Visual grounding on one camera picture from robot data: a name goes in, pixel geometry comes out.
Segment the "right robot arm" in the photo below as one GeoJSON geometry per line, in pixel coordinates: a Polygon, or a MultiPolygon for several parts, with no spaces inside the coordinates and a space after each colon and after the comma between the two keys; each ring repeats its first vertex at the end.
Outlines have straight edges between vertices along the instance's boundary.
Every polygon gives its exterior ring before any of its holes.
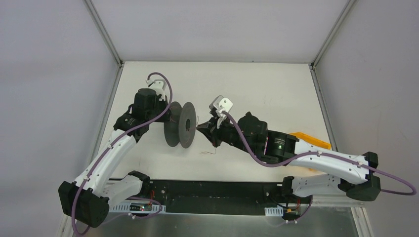
{"type": "Polygon", "coordinates": [[[272,131],[268,124],[246,113],[238,122],[214,116],[197,125],[214,147],[227,143],[256,157],[265,167],[299,166],[321,171],[321,175],[287,176],[282,181],[281,198],[293,202],[311,195],[346,195],[359,201],[374,201],[381,192],[376,153],[348,155],[310,144],[293,135],[272,131]]]}

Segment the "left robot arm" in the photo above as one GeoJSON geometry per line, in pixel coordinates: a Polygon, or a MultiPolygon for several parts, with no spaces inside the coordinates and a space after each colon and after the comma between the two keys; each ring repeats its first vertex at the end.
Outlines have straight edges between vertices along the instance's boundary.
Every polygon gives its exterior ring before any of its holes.
{"type": "Polygon", "coordinates": [[[109,211],[126,199],[139,199],[149,205],[152,200],[150,177],[139,171],[129,172],[122,180],[108,186],[107,182],[128,152],[148,132],[150,124],[166,122],[173,96],[163,89],[142,88],[134,102],[117,118],[113,130],[102,150],[88,167],[73,181],[64,181],[58,189],[63,213],[71,218],[74,232],[77,223],[87,229],[100,226],[109,211]]]}

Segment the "dark grey perforated spool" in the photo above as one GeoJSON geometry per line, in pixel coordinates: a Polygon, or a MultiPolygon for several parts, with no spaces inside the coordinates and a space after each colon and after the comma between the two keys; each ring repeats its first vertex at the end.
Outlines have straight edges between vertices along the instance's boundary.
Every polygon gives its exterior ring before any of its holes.
{"type": "Polygon", "coordinates": [[[170,147],[180,144],[183,148],[189,148],[194,140],[197,115],[194,105],[186,102],[183,106],[179,102],[172,102],[169,108],[171,115],[164,123],[164,136],[170,147]]]}

